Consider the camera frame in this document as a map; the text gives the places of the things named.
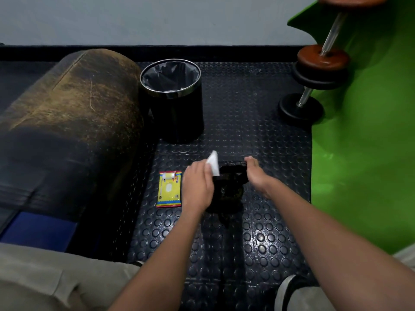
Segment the person's left hand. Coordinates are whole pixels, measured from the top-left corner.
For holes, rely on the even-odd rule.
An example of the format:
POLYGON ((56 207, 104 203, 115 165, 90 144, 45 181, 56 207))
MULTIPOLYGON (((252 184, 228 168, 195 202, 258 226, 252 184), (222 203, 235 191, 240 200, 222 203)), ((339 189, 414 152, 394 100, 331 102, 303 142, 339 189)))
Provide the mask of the person's left hand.
POLYGON ((188 166, 182 179, 182 212, 184 215, 198 216, 210 206, 214 194, 214 183, 206 182, 205 161, 195 161, 188 166))

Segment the person's right hand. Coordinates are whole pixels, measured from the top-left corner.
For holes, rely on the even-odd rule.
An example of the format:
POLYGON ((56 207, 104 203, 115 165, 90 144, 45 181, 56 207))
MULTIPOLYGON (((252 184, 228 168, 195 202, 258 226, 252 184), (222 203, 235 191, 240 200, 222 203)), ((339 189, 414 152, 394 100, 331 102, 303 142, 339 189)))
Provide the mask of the person's right hand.
POLYGON ((274 199, 278 193, 278 180, 268 175, 260 167, 260 171, 246 172, 249 182, 263 196, 268 199, 274 199))

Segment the white tissue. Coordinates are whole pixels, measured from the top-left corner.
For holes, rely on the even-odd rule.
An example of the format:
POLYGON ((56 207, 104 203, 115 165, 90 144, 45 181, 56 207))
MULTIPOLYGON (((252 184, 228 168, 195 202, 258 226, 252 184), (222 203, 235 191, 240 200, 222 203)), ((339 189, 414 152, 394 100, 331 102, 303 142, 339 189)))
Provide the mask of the white tissue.
POLYGON ((220 177, 220 167, 217 151, 212 151, 210 156, 207 158, 206 163, 211 167, 212 176, 220 177))

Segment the black kettlebell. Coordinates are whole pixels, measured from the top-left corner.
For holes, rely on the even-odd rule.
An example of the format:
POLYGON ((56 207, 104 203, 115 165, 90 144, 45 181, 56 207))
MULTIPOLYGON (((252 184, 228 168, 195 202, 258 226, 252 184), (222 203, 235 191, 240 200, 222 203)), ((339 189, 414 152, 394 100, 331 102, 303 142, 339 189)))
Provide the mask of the black kettlebell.
POLYGON ((219 221, 229 227, 231 215, 242 210, 244 185, 248 182, 244 161, 220 161, 219 176, 213 176, 214 194, 206 212, 217 214, 219 221))

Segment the person's right forearm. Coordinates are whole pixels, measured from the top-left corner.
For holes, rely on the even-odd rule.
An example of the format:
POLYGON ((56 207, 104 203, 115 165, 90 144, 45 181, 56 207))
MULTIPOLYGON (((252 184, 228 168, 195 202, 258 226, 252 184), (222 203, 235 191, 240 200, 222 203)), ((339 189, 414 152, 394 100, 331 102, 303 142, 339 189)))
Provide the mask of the person's right forearm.
POLYGON ((338 311, 415 311, 415 272, 266 176, 277 206, 338 311))

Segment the black studded rubber mat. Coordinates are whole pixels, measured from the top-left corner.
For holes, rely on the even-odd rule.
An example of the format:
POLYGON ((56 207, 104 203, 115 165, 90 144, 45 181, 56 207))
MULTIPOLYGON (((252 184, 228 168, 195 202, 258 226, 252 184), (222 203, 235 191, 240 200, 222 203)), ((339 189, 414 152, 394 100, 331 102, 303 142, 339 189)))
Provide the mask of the black studded rubber mat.
MULTIPOLYGON (((220 161, 256 157, 261 167, 310 201, 310 128, 288 125, 278 101, 300 86, 291 64, 200 62, 205 130, 173 145, 146 131, 124 185, 110 244, 113 261, 146 261, 172 230, 181 208, 156 207, 158 173, 181 170, 216 150, 220 161)), ((180 311, 273 311, 278 287, 297 275, 317 286, 292 233, 272 202, 246 184, 231 209, 203 214, 189 254, 180 311)))

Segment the yellow tissue packet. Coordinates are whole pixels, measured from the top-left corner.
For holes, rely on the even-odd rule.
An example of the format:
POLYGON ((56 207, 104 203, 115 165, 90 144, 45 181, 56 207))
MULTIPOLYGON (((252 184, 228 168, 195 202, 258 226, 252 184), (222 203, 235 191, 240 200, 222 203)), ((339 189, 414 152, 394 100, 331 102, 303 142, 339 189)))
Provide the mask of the yellow tissue packet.
POLYGON ((159 172, 157 208, 181 207, 181 171, 159 172))

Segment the black round trash bin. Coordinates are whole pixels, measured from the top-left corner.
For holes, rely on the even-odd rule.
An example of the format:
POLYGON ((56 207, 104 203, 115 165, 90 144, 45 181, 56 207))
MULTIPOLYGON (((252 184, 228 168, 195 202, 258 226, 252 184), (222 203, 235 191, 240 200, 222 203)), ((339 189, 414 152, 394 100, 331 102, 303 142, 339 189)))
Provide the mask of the black round trash bin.
POLYGON ((202 78, 185 92, 154 93, 139 80, 139 98, 146 112, 151 111, 158 135, 173 144, 196 140, 204 131, 202 78))

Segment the black plated dumbbell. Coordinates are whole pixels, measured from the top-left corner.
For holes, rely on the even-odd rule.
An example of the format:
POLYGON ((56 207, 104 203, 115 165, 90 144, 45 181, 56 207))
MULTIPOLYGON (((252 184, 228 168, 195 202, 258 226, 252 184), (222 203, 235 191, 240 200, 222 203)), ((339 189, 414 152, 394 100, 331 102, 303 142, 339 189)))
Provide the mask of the black plated dumbbell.
POLYGON ((292 76, 304 87, 304 91, 284 96, 278 103, 278 111, 287 121, 305 126, 313 125, 324 114, 322 104, 311 97, 311 93, 339 88, 347 81, 349 71, 347 67, 335 71, 318 70, 295 62, 292 76))

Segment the black bin liner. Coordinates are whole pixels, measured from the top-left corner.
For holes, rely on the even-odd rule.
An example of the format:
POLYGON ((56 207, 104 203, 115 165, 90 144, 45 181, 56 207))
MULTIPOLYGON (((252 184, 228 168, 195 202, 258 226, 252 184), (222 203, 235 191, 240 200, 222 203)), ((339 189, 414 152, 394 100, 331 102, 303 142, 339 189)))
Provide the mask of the black bin liner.
POLYGON ((201 81, 201 70, 193 62, 165 59, 147 66, 140 75, 141 85, 154 93, 185 92, 201 81))

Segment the green mat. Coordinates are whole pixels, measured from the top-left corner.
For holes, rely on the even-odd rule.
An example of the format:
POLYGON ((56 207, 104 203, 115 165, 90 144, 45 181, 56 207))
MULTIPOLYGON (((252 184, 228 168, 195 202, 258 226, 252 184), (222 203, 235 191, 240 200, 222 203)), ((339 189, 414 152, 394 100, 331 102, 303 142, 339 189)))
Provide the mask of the green mat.
MULTIPOLYGON (((338 13, 317 0, 288 25, 322 45, 338 13)), ((415 243, 415 0, 350 12, 333 49, 349 77, 311 93, 312 203, 395 254, 415 243)))

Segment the black white right shoe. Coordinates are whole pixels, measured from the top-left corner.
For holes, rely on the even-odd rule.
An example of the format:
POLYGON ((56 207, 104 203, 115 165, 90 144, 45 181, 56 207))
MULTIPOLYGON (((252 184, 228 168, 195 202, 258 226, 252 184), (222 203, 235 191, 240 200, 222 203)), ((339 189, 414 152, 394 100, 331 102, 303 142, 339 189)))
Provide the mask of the black white right shoe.
POLYGON ((273 311, 287 311, 293 293, 302 288, 311 287, 308 280, 301 275, 290 275, 284 279, 276 292, 273 311))

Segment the worn brown padded bench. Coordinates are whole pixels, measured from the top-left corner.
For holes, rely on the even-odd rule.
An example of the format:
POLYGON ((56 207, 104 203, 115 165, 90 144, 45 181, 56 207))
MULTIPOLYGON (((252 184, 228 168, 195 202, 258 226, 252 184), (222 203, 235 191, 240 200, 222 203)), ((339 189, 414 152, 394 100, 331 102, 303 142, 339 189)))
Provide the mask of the worn brown padded bench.
POLYGON ((144 128, 140 67, 107 49, 71 53, 0 115, 0 208, 78 221, 106 212, 144 128))

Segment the blue panel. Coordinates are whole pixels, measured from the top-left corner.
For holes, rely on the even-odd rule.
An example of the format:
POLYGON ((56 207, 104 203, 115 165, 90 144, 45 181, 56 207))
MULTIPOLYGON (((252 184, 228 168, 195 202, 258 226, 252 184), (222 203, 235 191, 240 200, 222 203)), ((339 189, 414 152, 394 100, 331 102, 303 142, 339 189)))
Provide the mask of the blue panel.
POLYGON ((69 220, 19 212, 0 233, 0 243, 65 252, 77 226, 69 220))

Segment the beige trousers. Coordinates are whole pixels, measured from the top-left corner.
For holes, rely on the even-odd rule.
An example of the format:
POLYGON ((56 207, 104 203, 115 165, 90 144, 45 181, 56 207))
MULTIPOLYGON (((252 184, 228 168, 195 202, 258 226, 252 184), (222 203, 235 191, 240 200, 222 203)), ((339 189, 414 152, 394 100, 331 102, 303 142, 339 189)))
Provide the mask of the beige trousers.
MULTIPOLYGON (((415 272, 415 243, 394 254, 415 272)), ((0 243, 0 311, 106 311, 140 267, 0 243)), ((336 311, 319 287, 296 290, 287 311, 336 311)))

